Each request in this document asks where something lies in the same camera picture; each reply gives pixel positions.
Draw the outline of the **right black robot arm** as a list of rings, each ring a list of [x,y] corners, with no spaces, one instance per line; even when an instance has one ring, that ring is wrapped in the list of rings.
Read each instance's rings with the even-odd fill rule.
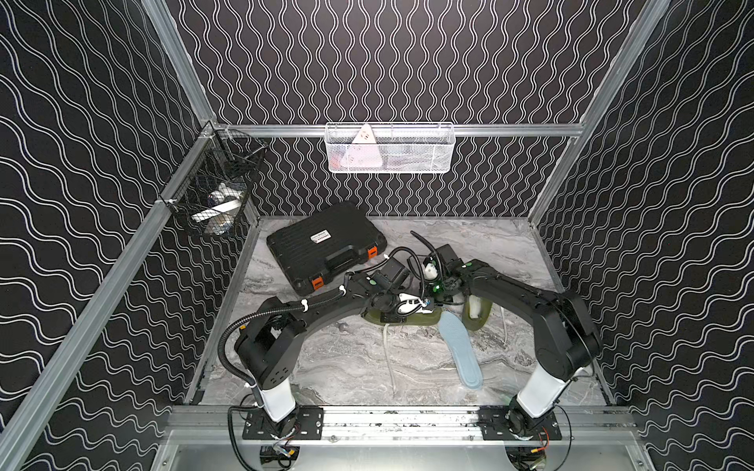
[[[512,398],[510,422],[536,423],[550,413],[575,375],[591,366],[602,351],[600,336],[578,294],[535,288],[478,259],[462,261],[449,245],[433,249],[425,261],[438,271],[438,278],[430,283],[438,301],[458,294],[465,298],[461,323],[469,331],[485,325],[493,305],[532,327],[536,367]]]

